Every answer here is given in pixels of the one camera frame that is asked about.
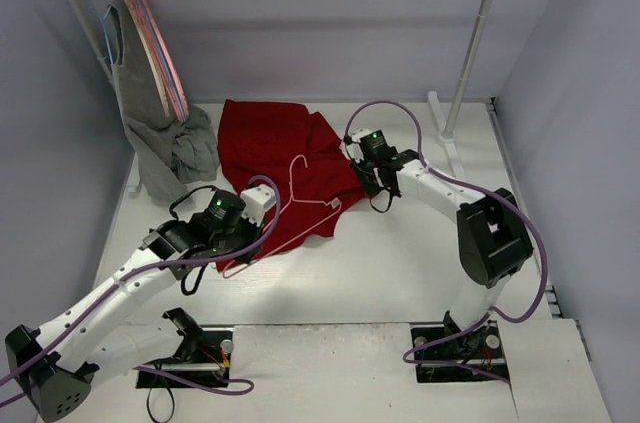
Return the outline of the red t-shirt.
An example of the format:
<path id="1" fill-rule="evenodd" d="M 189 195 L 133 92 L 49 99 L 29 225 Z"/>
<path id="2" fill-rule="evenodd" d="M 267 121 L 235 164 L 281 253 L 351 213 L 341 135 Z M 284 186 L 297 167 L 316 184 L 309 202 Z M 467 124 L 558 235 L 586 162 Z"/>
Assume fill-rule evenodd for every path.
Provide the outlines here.
<path id="1" fill-rule="evenodd" d="M 226 100 L 218 129 L 218 152 L 223 174 L 236 191 L 244 189 L 255 175 L 267 176 L 276 183 L 283 207 L 289 199 L 289 164 L 298 154 L 307 157 L 309 168 L 296 167 L 297 196 L 318 200 L 339 197 L 342 212 L 365 198 L 335 130 L 321 113 L 301 104 Z M 331 237 L 339 216 L 310 235 Z M 292 229 L 294 223 L 278 222 L 265 249 L 286 238 Z"/>

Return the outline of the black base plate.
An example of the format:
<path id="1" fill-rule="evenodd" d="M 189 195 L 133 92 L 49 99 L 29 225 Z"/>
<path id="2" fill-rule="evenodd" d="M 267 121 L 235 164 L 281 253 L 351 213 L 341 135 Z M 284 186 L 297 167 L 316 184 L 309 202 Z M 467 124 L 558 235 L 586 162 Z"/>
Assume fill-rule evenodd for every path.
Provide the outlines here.
<path id="1" fill-rule="evenodd" d="M 499 329 L 490 321 L 466 336 L 417 351 L 413 359 L 418 384 L 510 381 Z"/>
<path id="2" fill-rule="evenodd" d="M 144 368 L 166 372 L 180 378 L 180 381 L 140 371 L 136 387 L 187 389 L 188 381 L 209 388 L 227 388 L 233 350 L 231 327 L 204 327 L 199 336 L 182 343 L 172 356 L 156 358 L 142 364 Z"/>

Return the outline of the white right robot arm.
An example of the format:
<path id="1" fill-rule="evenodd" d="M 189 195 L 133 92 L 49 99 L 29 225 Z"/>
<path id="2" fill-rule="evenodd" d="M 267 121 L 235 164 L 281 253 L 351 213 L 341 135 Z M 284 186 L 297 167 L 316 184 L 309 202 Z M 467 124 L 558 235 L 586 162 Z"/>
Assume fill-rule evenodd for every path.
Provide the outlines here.
<path id="1" fill-rule="evenodd" d="M 367 195 L 386 191 L 391 199 L 412 197 L 456 225 L 459 261 L 466 279 L 445 313 L 442 341 L 455 355 L 468 353 L 479 340 L 474 325 L 488 314 L 511 276 L 533 254 L 524 223 L 495 199 L 436 176 L 415 150 L 398 151 L 380 130 L 358 130 L 345 136 L 344 143 Z"/>

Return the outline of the beige plastic hanger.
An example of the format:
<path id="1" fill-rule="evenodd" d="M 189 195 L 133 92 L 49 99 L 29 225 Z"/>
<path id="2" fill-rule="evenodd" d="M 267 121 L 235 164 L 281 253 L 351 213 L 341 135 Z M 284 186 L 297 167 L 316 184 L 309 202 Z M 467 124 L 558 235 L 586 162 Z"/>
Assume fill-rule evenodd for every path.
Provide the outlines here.
<path id="1" fill-rule="evenodd" d="M 171 113 L 169 109 L 169 97 L 167 93 L 167 84 L 165 82 L 166 78 L 159 64 L 157 52 L 151 41 L 151 30 L 148 28 L 148 25 L 145 23 L 144 17 L 142 15 L 142 9 L 140 5 L 137 3 L 137 0 L 123 0 L 123 1 L 127 9 L 129 10 L 132 21 L 139 35 L 142 47 L 144 49 L 147 61 L 149 63 L 149 66 L 152 72 L 152 76 L 154 79 L 158 96 L 160 98 L 160 103 L 161 103 L 164 115 L 166 117 L 170 117 Z"/>

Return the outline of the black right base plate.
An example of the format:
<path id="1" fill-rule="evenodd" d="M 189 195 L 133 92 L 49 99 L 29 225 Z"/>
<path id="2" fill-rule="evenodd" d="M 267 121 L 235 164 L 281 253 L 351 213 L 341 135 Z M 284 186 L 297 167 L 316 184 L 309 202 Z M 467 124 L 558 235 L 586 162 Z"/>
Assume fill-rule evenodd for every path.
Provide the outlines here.
<path id="1" fill-rule="evenodd" d="M 466 336 L 417 351 L 413 359 L 418 384 L 510 381 L 499 329 L 490 321 Z"/>

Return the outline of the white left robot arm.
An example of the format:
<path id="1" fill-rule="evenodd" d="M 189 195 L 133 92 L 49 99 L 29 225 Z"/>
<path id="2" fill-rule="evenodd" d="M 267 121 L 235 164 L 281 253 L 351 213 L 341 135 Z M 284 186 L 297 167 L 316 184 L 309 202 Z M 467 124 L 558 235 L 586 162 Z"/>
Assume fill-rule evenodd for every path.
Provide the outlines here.
<path id="1" fill-rule="evenodd" d="M 35 329 L 19 325 L 5 338 L 10 372 L 44 422 L 75 411 L 99 384 L 140 365 L 185 363 L 204 344 L 185 310 L 149 323 L 124 321 L 198 267 L 254 255 L 265 240 L 267 213 L 280 198 L 267 185 L 235 194 L 214 189 L 207 207 L 187 221 L 173 215 L 151 230 L 108 279 L 58 317 Z"/>

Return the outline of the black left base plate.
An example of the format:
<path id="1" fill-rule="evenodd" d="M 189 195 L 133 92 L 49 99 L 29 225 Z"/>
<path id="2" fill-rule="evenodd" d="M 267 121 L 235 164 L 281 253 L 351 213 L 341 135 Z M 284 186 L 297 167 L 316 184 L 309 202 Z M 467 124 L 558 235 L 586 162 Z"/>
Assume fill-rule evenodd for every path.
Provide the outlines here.
<path id="1" fill-rule="evenodd" d="M 156 358 L 142 364 L 144 368 L 166 372 L 180 378 L 180 381 L 140 371 L 136 387 L 187 389 L 188 381 L 209 388 L 227 388 L 233 350 L 231 327 L 204 327 L 199 336 L 182 343 L 172 356 Z"/>

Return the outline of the grey hanging garment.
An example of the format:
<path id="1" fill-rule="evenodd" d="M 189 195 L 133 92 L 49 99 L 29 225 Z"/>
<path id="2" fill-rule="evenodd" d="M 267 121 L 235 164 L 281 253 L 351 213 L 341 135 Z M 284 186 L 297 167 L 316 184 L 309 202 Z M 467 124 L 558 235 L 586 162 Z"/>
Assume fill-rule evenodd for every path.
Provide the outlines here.
<path id="1" fill-rule="evenodd" d="M 164 113 L 150 63 L 123 0 L 112 0 L 107 27 L 115 31 L 113 85 L 127 140 L 138 158 L 139 184 L 158 204 L 187 186 L 213 181 L 220 159 L 209 115 L 191 105 L 181 123 Z"/>

